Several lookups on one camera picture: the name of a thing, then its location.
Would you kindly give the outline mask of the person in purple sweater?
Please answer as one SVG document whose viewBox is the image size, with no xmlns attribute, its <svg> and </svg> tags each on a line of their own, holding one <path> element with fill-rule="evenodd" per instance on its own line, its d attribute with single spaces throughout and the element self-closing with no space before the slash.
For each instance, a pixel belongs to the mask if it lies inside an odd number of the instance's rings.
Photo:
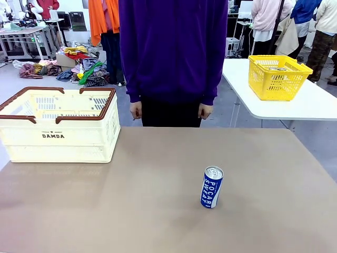
<svg viewBox="0 0 337 253">
<path fill-rule="evenodd" d="M 227 14 L 228 0 L 119 0 L 122 68 L 136 53 L 143 126 L 200 126 L 206 62 L 224 62 Z"/>
</svg>

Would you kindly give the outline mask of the red cloth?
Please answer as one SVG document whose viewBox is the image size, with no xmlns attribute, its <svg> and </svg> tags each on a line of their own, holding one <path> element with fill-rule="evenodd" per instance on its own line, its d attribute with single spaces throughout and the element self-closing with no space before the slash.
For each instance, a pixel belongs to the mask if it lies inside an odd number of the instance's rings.
<svg viewBox="0 0 337 253">
<path fill-rule="evenodd" d="M 90 58 L 88 55 L 82 52 L 77 52 L 76 54 L 66 53 L 65 55 L 68 58 L 73 59 L 75 61 Z"/>
</svg>

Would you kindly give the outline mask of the person in orange jacket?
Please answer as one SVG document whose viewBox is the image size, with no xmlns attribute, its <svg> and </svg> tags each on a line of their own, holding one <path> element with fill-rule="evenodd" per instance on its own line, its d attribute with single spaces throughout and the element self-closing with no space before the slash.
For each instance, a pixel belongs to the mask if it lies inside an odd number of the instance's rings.
<svg viewBox="0 0 337 253">
<path fill-rule="evenodd" d="M 91 42 L 102 45 L 106 53 L 106 70 L 110 83 L 124 85 L 120 52 L 120 18 L 118 0 L 88 0 Z"/>
</svg>

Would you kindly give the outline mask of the green cloth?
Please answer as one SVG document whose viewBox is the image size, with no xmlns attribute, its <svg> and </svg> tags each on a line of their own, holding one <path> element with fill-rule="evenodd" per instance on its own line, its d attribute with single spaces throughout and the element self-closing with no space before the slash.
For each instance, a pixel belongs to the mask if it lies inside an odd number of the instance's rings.
<svg viewBox="0 0 337 253">
<path fill-rule="evenodd" d="M 83 77 L 81 78 L 81 80 L 79 81 L 79 85 L 85 85 L 88 81 L 88 78 L 90 76 L 93 75 L 94 70 L 98 67 L 99 69 L 103 66 L 104 64 L 101 61 L 98 61 L 97 63 L 95 63 L 88 71 L 86 71 L 83 74 Z"/>
</svg>

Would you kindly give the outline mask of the person in red top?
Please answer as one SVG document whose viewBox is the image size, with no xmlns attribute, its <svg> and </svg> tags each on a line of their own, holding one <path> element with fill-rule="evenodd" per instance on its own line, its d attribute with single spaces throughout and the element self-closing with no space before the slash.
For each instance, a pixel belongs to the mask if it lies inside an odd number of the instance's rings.
<svg viewBox="0 0 337 253">
<path fill-rule="evenodd" d="M 57 10 L 60 7 L 58 0 L 37 0 L 37 3 L 43 9 L 41 16 L 45 20 L 51 18 L 50 10 Z"/>
</svg>

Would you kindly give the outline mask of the black office chair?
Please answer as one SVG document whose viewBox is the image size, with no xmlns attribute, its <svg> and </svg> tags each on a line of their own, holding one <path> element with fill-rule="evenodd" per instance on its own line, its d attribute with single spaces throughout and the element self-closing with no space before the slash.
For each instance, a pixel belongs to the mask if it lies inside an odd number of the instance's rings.
<svg viewBox="0 0 337 253">
<path fill-rule="evenodd" d="M 86 24 L 83 12 L 69 12 L 72 30 L 75 32 L 86 32 Z"/>
</svg>

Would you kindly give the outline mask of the blue Pocari Sweat can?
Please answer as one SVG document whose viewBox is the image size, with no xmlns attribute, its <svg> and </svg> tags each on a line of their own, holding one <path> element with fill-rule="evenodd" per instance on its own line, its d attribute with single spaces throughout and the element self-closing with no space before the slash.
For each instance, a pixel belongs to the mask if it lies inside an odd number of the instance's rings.
<svg viewBox="0 0 337 253">
<path fill-rule="evenodd" d="M 224 172 L 217 166 L 209 166 L 204 171 L 200 203 L 206 208 L 214 208 L 219 197 Z"/>
</svg>

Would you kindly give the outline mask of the dark plaid cloth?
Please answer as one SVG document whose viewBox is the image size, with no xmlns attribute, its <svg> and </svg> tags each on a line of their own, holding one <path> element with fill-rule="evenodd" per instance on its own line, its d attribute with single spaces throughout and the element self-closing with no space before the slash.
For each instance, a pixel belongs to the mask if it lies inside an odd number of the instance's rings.
<svg viewBox="0 0 337 253">
<path fill-rule="evenodd" d="M 105 69 L 101 69 L 91 74 L 84 84 L 85 87 L 105 86 L 110 80 L 110 74 Z"/>
</svg>

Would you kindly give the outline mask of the person in cream jacket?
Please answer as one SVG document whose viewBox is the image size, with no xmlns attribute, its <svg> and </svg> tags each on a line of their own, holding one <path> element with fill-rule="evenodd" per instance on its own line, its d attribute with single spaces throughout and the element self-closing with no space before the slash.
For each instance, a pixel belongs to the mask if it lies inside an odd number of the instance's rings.
<svg viewBox="0 0 337 253">
<path fill-rule="evenodd" d="M 315 37 L 306 63 L 313 70 L 308 80 L 317 84 L 337 37 L 337 0 L 322 0 L 316 13 Z"/>
</svg>

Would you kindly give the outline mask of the person in blue jacket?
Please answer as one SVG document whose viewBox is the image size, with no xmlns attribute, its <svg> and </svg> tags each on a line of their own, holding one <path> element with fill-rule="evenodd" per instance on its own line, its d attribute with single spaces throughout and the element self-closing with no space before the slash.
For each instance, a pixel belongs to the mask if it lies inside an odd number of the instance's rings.
<svg viewBox="0 0 337 253">
<path fill-rule="evenodd" d="M 299 45 L 295 51 L 289 54 L 289 57 L 297 59 L 308 35 L 310 21 L 314 19 L 314 11 L 321 2 L 322 0 L 296 0 L 290 18 L 294 19 Z"/>
</svg>

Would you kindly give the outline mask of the yellow cloth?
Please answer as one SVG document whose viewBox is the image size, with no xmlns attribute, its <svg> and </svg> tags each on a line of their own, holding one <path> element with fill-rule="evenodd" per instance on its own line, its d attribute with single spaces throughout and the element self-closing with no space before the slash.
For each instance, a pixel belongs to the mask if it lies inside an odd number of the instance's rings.
<svg viewBox="0 0 337 253">
<path fill-rule="evenodd" d="M 77 46 L 77 47 L 65 47 L 63 49 L 63 52 L 65 54 L 70 54 L 70 55 L 77 55 L 78 53 L 87 53 L 87 48 L 84 46 Z"/>
</svg>

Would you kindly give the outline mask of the person's left hand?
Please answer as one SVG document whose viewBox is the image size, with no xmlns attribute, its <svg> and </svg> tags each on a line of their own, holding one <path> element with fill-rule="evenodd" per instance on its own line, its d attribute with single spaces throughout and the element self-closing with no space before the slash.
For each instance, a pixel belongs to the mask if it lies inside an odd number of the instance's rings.
<svg viewBox="0 0 337 253">
<path fill-rule="evenodd" d="M 198 111 L 198 118 L 206 120 L 213 112 L 213 106 L 212 105 L 205 105 L 203 103 L 200 103 L 199 105 L 199 111 Z"/>
</svg>

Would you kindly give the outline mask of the person's right forearm purple sleeve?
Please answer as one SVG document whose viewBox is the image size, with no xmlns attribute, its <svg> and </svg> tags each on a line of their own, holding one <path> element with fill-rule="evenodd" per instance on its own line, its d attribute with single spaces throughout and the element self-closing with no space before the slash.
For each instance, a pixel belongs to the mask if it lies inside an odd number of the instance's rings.
<svg viewBox="0 0 337 253">
<path fill-rule="evenodd" d="M 138 60 L 136 53 L 130 53 L 123 59 L 124 72 L 126 77 L 127 94 L 130 97 L 130 102 L 135 103 L 140 101 L 139 81 L 137 78 Z"/>
</svg>

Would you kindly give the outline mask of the white computer tower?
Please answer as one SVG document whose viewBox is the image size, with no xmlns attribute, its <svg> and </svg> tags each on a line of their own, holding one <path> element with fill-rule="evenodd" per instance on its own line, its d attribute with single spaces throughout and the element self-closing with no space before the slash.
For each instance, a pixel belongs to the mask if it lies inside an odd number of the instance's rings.
<svg viewBox="0 0 337 253">
<path fill-rule="evenodd" d="M 234 37 L 227 37 L 226 38 L 226 57 L 233 57 L 238 49 L 239 49 L 239 44 L 240 44 L 240 40 L 234 38 Z"/>
</svg>

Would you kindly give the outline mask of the pink patterned cloth heap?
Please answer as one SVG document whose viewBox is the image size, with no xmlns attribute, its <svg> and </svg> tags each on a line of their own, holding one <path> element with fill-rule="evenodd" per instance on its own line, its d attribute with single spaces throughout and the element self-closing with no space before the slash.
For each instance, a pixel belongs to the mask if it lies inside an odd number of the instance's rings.
<svg viewBox="0 0 337 253">
<path fill-rule="evenodd" d="M 14 60 L 14 68 L 19 70 L 19 76 L 23 79 L 42 79 L 44 76 L 58 76 L 62 69 L 57 61 L 40 60 L 35 62 L 23 62 Z"/>
</svg>

